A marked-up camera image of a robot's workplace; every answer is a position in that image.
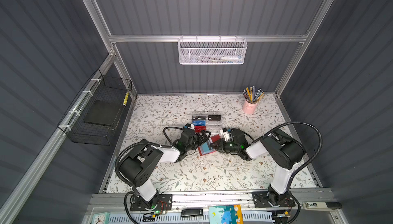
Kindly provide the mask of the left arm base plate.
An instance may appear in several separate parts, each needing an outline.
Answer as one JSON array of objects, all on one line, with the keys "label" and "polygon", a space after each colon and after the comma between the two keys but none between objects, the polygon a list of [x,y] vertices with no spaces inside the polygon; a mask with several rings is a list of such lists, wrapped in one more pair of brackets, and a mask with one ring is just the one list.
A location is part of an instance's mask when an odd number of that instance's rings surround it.
[{"label": "left arm base plate", "polygon": [[173,195],[157,193],[147,201],[141,196],[132,196],[130,200],[131,211],[169,211],[172,209]]}]

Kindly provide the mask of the blue credit card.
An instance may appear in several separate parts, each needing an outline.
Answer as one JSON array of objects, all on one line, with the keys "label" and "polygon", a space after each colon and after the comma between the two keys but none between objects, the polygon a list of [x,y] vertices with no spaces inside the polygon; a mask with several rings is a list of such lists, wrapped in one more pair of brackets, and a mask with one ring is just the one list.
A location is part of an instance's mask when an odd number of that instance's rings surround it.
[{"label": "blue credit card", "polygon": [[200,155],[206,155],[215,152],[215,150],[210,146],[210,143],[206,142],[199,147]]}]

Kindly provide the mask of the clear plastic organizer box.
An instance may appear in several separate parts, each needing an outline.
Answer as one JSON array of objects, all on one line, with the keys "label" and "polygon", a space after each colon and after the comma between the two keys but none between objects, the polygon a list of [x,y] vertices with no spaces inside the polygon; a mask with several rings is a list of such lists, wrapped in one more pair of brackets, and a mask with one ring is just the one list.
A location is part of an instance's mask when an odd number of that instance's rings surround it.
[{"label": "clear plastic organizer box", "polygon": [[223,113],[197,111],[191,115],[192,124],[197,126],[204,126],[207,129],[220,129],[223,125]]}]

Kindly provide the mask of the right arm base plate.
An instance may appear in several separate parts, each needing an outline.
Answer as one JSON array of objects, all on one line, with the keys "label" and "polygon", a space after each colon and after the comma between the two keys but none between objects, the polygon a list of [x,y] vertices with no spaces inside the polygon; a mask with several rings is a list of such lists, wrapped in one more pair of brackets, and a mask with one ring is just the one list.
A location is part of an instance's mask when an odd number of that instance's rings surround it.
[{"label": "right arm base plate", "polygon": [[252,192],[252,198],[256,208],[292,208],[296,206],[295,200],[290,192],[278,194],[274,191],[255,191]]}]

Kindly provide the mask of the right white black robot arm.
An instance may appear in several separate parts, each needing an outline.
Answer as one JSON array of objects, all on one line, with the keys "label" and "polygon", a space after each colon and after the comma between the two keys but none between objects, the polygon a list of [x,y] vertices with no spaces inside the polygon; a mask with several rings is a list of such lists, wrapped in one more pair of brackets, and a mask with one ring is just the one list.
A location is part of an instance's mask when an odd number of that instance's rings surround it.
[{"label": "right white black robot arm", "polygon": [[237,155],[244,161],[269,154],[276,163],[270,191],[276,195],[286,194],[292,174],[300,167],[306,153],[303,146],[280,128],[252,143],[248,142],[248,138],[251,136],[240,129],[224,129],[222,138],[213,142],[211,147],[220,153]]}]

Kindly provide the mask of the red card holder wallet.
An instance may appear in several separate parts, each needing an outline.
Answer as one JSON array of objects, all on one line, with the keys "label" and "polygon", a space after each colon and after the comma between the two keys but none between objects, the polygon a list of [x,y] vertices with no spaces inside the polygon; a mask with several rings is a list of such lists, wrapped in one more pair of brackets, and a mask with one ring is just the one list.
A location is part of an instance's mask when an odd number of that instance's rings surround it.
[{"label": "red card holder wallet", "polygon": [[213,152],[215,152],[216,150],[213,149],[213,147],[211,146],[212,143],[218,141],[221,139],[220,135],[215,135],[209,138],[209,140],[205,143],[203,143],[201,146],[199,146],[198,151],[200,156],[204,156],[207,154],[211,154]]}]

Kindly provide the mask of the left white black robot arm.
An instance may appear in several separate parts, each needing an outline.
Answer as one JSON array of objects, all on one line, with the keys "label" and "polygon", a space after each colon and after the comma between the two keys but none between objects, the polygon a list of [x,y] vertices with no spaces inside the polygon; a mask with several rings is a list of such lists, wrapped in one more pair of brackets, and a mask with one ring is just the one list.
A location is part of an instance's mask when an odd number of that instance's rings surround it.
[{"label": "left white black robot arm", "polygon": [[181,162],[190,151],[207,142],[211,132],[195,131],[189,127],[169,126],[163,130],[168,145],[141,140],[121,151],[115,162],[116,176],[131,187],[136,196],[152,205],[158,199],[158,190],[150,176],[160,163]]}]

